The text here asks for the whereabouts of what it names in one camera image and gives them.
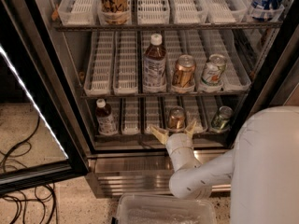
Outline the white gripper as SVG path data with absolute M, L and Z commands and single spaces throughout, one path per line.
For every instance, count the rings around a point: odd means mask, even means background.
M 150 126 L 151 133 L 158 141 L 166 146 L 167 152 L 171 155 L 179 148 L 192 148 L 192 137 L 196 126 L 196 119 L 193 119 L 185 128 L 184 133 L 174 133 L 169 137 L 169 131 L 157 126 Z

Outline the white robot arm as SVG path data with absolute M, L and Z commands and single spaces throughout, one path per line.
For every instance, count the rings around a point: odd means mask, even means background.
M 231 186 L 231 224 L 299 224 L 299 107 L 284 105 L 255 113 L 242 125 L 234 148 L 200 163 L 190 124 L 181 133 L 152 126 L 174 167 L 171 193 L 195 199 L 214 185 Z

